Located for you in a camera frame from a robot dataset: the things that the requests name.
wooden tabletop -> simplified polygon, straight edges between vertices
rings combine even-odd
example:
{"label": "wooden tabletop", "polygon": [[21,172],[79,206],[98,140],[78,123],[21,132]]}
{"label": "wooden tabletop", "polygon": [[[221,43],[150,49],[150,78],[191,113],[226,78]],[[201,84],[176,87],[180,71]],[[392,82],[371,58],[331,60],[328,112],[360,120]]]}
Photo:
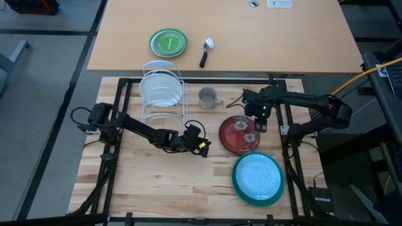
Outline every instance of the wooden tabletop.
{"label": "wooden tabletop", "polygon": [[[118,79],[102,79],[97,102],[113,103]],[[301,80],[288,79],[286,82],[288,90],[303,91]],[[212,110],[201,109],[197,93],[205,86],[215,88],[226,104],[238,98],[243,88],[258,91],[264,87],[239,84],[188,85],[189,118],[202,122],[207,131],[207,139],[212,141],[208,158],[190,153],[167,154],[150,145],[148,140],[124,131],[111,200],[111,216],[123,217],[126,212],[133,212],[136,217],[266,218],[267,214],[272,214],[278,219],[292,218],[287,184],[283,196],[271,207],[249,206],[236,195],[232,187],[231,171],[238,156],[221,145],[218,130],[229,116],[243,115],[243,109],[233,107],[228,112],[224,105]],[[134,83],[128,114],[138,120],[141,118],[141,103],[138,84]],[[294,122],[310,120],[306,108],[293,106],[291,110]],[[178,127],[169,119],[153,121],[151,126],[174,129],[180,134],[183,132],[183,127]],[[98,137],[88,136],[87,142],[95,141]],[[312,138],[306,137],[304,140],[316,144]],[[95,187],[103,146],[95,143],[84,149],[70,201],[70,212],[76,210]],[[278,120],[274,112],[268,119],[267,133],[261,134],[257,151],[274,157],[284,170]],[[300,157],[306,186],[312,186],[313,177],[322,172],[319,154],[310,145],[302,144]],[[326,187],[323,175],[318,176],[316,181],[318,187]],[[296,186],[295,191],[299,214],[303,214],[301,196]],[[101,210],[103,202],[104,193],[100,199]]]}
{"label": "wooden tabletop", "polygon": [[[362,58],[337,0],[293,0],[291,9],[259,0],[108,1],[89,70],[140,71],[160,57],[152,34],[176,28],[188,38],[170,59],[180,70],[246,73],[359,73]],[[205,68],[199,62],[211,37]]]}

yellow cable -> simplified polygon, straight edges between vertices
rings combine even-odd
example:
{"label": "yellow cable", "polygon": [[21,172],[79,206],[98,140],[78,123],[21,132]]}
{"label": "yellow cable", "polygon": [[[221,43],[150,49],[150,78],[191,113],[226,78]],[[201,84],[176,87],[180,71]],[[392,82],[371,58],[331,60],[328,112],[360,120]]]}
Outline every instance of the yellow cable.
{"label": "yellow cable", "polygon": [[345,84],[343,84],[342,86],[340,86],[339,88],[337,88],[335,91],[332,92],[332,95],[337,95],[337,94],[338,94],[340,91],[342,91],[346,86],[350,85],[352,82],[356,81],[357,79],[359,79],[359,78],[361,78],[361,77],[363,77],[363,76],[365,76],[365,75],[367,75],[367,74],[369,74],[369,73],[371,73],[371,72],[375,72],[376,70],[378,70],[378,69],[380,69],[380,68],[390,66],[390,65],[392,65],[392,64],[394,64],[394,63],[398,63],[398,62],[400,62],[400,61],[402,61],[402,58],[398,58],[398,59],[393,60],[393,61],[391,61],[391,62],[385,63],[385,64],[383,64],[383,65],[381,65],[381,66],[378,66],[378,67],[372,68],[372,69],[370,69],[370,70],[367,70],[367,71],[361,73],[360,75],[358,75],[358,76],[356,76],[356,77],[350,79],[350,80],[347,81]]}
{"label": "yellow cable", "polygon": [[384,195],[386,195],[386,193],[387,193],[388,185],[389,185],[390,181],[391,181],[391,175],[388,176],[387,181],[385,182]]}

gray mug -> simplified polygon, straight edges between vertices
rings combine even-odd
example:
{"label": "gray mug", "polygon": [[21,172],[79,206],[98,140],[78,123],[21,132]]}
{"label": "gray mug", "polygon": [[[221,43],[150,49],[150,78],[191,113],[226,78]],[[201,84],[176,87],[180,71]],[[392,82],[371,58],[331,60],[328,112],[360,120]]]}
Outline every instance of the gray mug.
{"label": "gray mug", "polygon": [[200,107],[209,110],[215,107],[215,105],[224,104],[223,100],[218,100],[216,90],[211,87],[204,87],[198,92],[198,101]]}

black handle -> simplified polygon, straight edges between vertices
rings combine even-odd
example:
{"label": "black handle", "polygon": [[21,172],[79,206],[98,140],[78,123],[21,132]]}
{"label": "black handle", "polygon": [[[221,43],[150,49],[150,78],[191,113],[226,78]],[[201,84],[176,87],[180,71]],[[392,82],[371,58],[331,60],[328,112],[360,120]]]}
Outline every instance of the black handle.
{"label": "black handle", "polygon": [[207,56],[208,56],[208,52],[205,51],[201,58],[200,68],[204,68],[205,62],[207,61]]}

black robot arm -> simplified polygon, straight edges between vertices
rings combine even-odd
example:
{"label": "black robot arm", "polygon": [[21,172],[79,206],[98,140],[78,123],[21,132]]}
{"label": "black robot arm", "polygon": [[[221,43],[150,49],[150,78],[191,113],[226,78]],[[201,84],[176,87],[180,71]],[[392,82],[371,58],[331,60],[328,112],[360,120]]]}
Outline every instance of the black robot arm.
{"label": "black robot arm", "polygon": [[349,126],[352,109],[331,95],[315,96],[287,92],[281,87],[270,85],[259,92],[245,89],[242,102],[244,114],[255,116],[255,130],[266,132],[267,118],[271,115],[271,109],[280,104],[296,105],[317,110],[320,115],[304,124],[292,124],[286,136],[289,144],[299,146],[303,137],[313,132],[320,132],[328,127],[343,129]]}
{"label": "black robot arm", "polygon": [[133,119],[128,114],[117,112],[116,120],[112,123],[109,115],[113,111],[111,104],[95,104],[88,116],[88,124],[80,124],[82,131],[100,130],[100,140],[105,143],[113,143],[117,139],[120,129],[127,129],[146,138],[156,148],[163,149],[167,153],[180,153],[190,151],[193,154],[206,158],[211,142],[205,137],[199,137],[201,130],[192,124],[186,126],[182,136],[177,131],[170,129],[153,129],[142,122]]}

